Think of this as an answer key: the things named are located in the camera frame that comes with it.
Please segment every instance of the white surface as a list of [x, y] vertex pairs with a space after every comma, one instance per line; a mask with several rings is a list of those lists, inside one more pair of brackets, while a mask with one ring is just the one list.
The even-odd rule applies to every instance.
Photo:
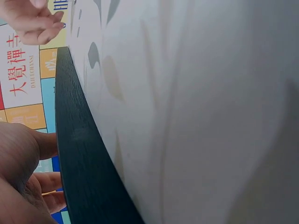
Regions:
[[110, 3], [77, 0], [70, 48], [146, 223], [297, 223], [297, 2]]

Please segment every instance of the hand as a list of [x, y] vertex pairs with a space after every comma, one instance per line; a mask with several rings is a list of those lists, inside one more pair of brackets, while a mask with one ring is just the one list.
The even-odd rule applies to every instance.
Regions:
[[63, 15], [52, 15], [48, 0], [0, 0], [0, 17], [27, 45], [47, 44], [54, 39], [64, 27]]
[[0, 223], [54, 224], [65, 205], [59, 172], [34, 173], [39, 160], [57, 155], [56, 135], [0, 122]]

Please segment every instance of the chinese characters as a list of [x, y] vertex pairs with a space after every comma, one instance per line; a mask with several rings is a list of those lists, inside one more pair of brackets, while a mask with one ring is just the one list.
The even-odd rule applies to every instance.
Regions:
[[19, 48], [20, 42], [19, 36], [15, 34], [12, 36], [9, 35], [8, 40], [6, 41], [8, 44], [7, 63], [10, 66], [7, 69], [7, 75], [8, 80], [12, 82], [12, 89], [10, 92], [13, 92], [15, 97], [17, 96], [17, 93], [26, 93], [23, 88], [27, 84], [27, 82], [23, 81], [22, 84], [16, 86], [17, 84], [15, 83], [15, 81], [26, 77], [26, 52]]

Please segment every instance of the dark board edge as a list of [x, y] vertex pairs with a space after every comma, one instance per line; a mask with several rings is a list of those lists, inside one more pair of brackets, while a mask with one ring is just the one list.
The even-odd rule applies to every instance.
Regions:
[[58, 155], [72, 224], [143, 224], [105, 148], [68, 47], [58, 48]]

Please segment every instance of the board game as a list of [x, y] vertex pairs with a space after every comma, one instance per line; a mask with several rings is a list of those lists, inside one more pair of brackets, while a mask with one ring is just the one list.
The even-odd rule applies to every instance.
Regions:
[[[23, 45], [16, 32], [0, 21], [0, 121], [21, 123], [43, 133], [56, 132], [57, 48], [67, 46], [71, 7], [66, 0], [49, 0], [52, 13], [64, 11], [65, 28], [43, 46]], [[58, 157], [40, 161], [35, 170], [52, 171], [60, 171]], [[67, 208], [52, 216], [59, 224], [70, 224]]]

